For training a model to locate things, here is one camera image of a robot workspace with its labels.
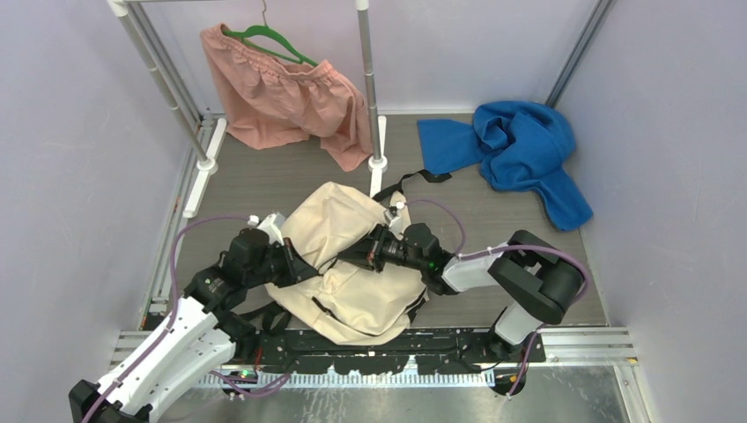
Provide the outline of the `cream canvas backpack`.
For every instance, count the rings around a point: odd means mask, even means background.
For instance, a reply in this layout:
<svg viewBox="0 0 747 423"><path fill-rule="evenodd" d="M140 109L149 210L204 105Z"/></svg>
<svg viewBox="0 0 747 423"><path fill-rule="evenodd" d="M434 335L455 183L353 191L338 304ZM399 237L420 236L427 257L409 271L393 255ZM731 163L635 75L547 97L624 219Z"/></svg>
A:
<svg viewBox="0 0 747 423"><path fill-rule="evenodd" d="M281 225L302 259L318 275L288 287L265 286L292 316L337 345L383 345L410 327L429 294L417 270L388 264L361 269L337 254L385 221L386 206L407 200L401 183L373 199L337 182L325 182Z"/></svg>

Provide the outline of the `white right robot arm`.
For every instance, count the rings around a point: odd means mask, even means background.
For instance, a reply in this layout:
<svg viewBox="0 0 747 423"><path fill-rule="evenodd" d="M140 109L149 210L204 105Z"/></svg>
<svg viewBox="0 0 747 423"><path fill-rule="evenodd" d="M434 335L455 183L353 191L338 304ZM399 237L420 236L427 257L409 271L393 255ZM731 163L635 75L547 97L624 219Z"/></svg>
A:
<svg viewBox="0 0 747 423"><path fill-rule="evenodd" d="M579 260L529 231L518 230L499 246L464 255L441 247L425 223L396 228L403 208L389 208L386 223L341 251L339 259L375 272L388 264L418 271L439 295L500 286L513 301L499 313L488 340L499 361L513 360L538 330L561 323L588 287L590 274Z"/></svg>

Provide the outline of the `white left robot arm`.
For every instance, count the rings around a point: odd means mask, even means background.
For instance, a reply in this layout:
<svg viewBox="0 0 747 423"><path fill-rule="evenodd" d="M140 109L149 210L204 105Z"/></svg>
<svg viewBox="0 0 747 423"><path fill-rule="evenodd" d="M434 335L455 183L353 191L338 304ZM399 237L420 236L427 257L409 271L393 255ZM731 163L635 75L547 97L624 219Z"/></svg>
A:
<svg viewBox="0 0 747 423"><path fill-rule="evenodd" d="M235 308L258 286L293 286L318 272L282 235L283 214L245 221L217 262L173 295L171 311L134 352L97 382L70 390L73 421L157 422L210 371L254 358L256 328Z"/></svg>

